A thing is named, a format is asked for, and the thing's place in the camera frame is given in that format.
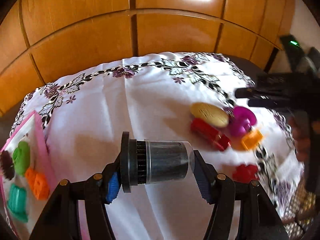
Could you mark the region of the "person's right hand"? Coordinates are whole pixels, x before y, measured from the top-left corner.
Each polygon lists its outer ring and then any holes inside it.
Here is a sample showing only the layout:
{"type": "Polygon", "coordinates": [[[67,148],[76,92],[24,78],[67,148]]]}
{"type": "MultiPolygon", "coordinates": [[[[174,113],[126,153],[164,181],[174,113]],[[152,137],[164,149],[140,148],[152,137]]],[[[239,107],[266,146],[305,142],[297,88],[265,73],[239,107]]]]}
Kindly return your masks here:
{"type": "Polygon", "coordinates": [[[295,118],[292,117],[289,120],[289,125],[292,128],[291,133],[295,141],[297,160],[300,162],[305,162],[309,158],[310,139],[306,135],[304,135],[295,118]]]}

